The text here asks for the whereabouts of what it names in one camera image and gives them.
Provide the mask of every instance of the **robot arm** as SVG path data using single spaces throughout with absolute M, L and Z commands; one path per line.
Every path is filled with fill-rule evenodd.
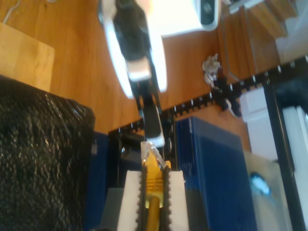
M 218 0 L 102 0 L 99 20 L 116 75 L 129 99 L 135 98 L 145 137 L 165 144 L 158 91 L 167 90 L 163 36 L 213 30 Z

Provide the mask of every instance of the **black frame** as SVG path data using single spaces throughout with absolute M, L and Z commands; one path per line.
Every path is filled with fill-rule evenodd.
M 272 73 L 270 84 L 264 87 L 270 124 L 293 230 L 305 231 L 305 222 L 294 177 L 294 163 L 282 110 L 290 106 L 308 107 L 304 94 L 308 86 L 308 57 L 292 62 L 280 72 Z
M 160 119 L 167 145 L 160 150 L 160 153 L 163 155 L 165 160 L 171 161 L 172 170 L 178 169 L 175 118 L 198 111 L 209 105 L 213 105 L 218 99 L 227 98 L 230 95 L 239 98 L 243 91 L 249 91 L 258 88 L 259 86 L 263 86 L 292 227 L 293 230 L 296 231 L 305 231 L 303 213 L 294 179 L 294 165 L 282 115 L 282 109 L 284 107 L 291 105 L 296 106 L 299 103 L 296 102 L 296 100 L 286 101 L 285 99 L 288 98 L 287 93 L 277 93 L 279 90 L 283 90 L 283 88 L 286 89 L 286 86 L 289 85 L 290 81 L 306 81 L 307 77 L 308 56 L 306 55 L 291 63 L 277 66 L 265 73 L 260 73 L 243 81 L 230 84 L 230 89 L 228 91 L 215 93 L 209 92 L 208 94 L 204 94 L 200 97 L 196 97 L 162 111 Z M 109 187 L 124 186 L 124 182 L 120 179 L 121 174 L 119 167 L 122 144 L 127 144 L 127 140 L 130 140 L 132 141 L 129 144 L 130 147 L 140 150 L 139 144 L 140 141 L 144 140 L 144 137 L 136 135 L 135 133 L 143 130 L 143 128 L 143 120 L 140 119 L 108 133 L 107 189 Z

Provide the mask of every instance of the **white cord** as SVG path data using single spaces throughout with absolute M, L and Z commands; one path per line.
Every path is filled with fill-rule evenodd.
M 6 22 L 8 21 L 9 17 L 11 16 L 11 13 L 13 12 L 13 10 L 15 10 L 17 7 L 19 7 L 20 4 L 20 0 L 17 0 L 16 5 L 14 5 L 12 8 L 9 9 L 8 13 L 6 14 L 4 20 L 3 20 L 3 24 L 6 24 Z

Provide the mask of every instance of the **white foam block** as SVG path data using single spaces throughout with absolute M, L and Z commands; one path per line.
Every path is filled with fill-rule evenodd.
M 171 171 L 170 180 L 170 211 L 169 225 L 171 231 L 189 231 L 184 177 L 182 171 Z
M 135 231 L 137 228 L 140 179 L 141 172 L 127 171 L 119 222 L 117 224 L 118 231 Z

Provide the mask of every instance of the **wooden floor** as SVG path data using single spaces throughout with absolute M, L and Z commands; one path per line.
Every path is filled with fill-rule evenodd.
M 0 19 L 15 1 L 0 1 Z M 97 20 L 97 0 L 21 0 L 7 25 L 54 47 L 51 92 L 93 109 L 95 130 L 103 133 L 139 119 L 134 100 L 128 100 L 116 78 L 103 29 Z M 168 90 L 160 94 L 162 108 L 207 93 L 202 61 L 219 54 L 217 31 L 164 39 Z M 216 107 L 198 114 L 244 140 L 246 126 Z

